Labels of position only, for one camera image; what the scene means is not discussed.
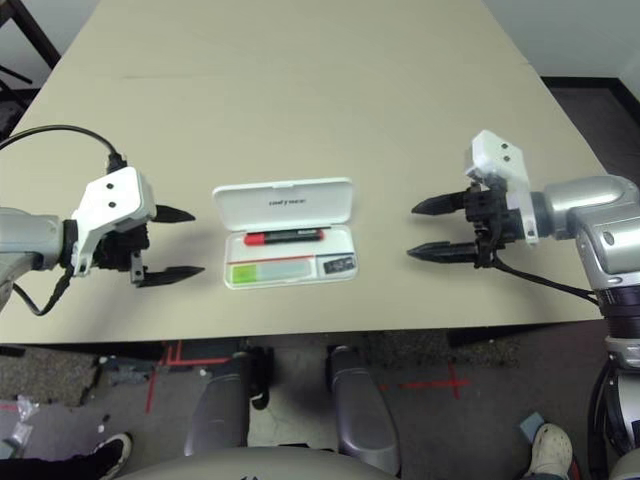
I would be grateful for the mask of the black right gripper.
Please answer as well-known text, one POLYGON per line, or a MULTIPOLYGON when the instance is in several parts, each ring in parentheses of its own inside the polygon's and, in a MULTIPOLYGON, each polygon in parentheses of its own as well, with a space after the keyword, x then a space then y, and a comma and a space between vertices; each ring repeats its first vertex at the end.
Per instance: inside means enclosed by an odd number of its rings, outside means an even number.
POLYGON ((475 268, 488 268, 493 266, 498 250, 525 238, 521 214, 518 209, 508 208, 507 191, 501 186, 470 186, 466 192, 430 197, 414 206, 411 213, 437 216, 463 208, 466 220, 473 225, 475 244, 430 242, 409 249, 407 254, 421 261, 474 263, 475 268))

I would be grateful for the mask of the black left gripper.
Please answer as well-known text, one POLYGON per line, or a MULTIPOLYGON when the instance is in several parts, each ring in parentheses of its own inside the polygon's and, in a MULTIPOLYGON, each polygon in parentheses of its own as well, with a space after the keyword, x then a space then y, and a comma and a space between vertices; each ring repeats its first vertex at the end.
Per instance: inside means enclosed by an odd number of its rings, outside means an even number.
MULTIPOLYGON (((155 223, 176 224, 195 221, 187 211, 157 205, 155 223)), ((98 243, 98 267, 105 270, 128 272, 130 280, 138 288, 175 284, 205 271, 204 267, 168 267, 159 272, 145 271, 142 251, 150 246, 146 225, 139 225, 125 232, 109 232, 98 243)))

